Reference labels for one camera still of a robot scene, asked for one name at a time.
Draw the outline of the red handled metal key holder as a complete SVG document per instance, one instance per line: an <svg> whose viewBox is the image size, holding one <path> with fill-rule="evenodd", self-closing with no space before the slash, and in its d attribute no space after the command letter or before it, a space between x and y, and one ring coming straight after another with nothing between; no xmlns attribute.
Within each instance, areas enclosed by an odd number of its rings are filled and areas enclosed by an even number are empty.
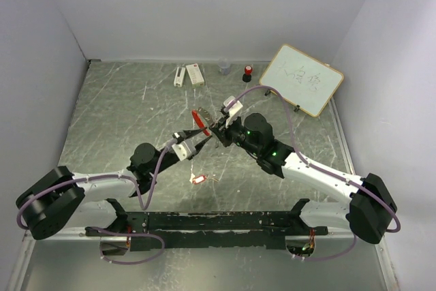
<svg viewBox="0 0 436 291"><path fill-rule="evenodd" d="M216 124L216 120L212 114L202 107L198 107L191 111L193 121L206 136L212 136L211 128Z"/></svg>

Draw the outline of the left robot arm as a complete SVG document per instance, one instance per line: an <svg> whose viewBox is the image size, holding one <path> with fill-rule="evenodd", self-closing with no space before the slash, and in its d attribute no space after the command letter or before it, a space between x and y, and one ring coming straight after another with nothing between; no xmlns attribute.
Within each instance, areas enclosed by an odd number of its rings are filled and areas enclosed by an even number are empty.
<svg viewBox="0 0 436 291"><path fill-rule="evenodd" d="M160 172L191 159L206 144L206 140L193 143L193 137L202 132L176 132L161 150L142 143L131 156L130 165L116 172L79 174L58 166L18 197L16 222L35 240L68 228L103 229L118 236L127 231L128 218L119 199L151 196Z"/></svg>

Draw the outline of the red usb stick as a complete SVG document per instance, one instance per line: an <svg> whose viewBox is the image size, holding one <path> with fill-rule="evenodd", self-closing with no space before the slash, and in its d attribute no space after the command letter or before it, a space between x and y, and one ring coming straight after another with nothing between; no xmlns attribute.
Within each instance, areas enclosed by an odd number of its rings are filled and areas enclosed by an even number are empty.
<svg viewBox="0 0 436 291"><path fill-rule="evenodd" d="M219 180L216 179L215 177L209 177L208 175L205 175L205 174L201 174L201 175L198 175L198 176L191 178L191 183L193 185L199 185L199 184L204 183L206 181L218 182Z"/></svg>

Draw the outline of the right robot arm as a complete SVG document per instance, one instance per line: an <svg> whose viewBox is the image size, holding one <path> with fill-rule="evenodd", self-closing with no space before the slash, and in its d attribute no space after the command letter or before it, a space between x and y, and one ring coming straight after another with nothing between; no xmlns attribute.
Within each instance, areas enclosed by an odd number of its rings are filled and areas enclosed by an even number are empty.
<svg viewBox="0 0 436 291"><path fill-rule="evenodd" d="M382 178L344 173L318 163L282 143L273 127L259 113L228 123L221 118L211 132L226 147L244 149L266 173L309 184L337 201L336 204L305 204L289 218L290 230L305 234L311 227L348 229L370 244L378 244L387 232L397 206Z"/></svg>

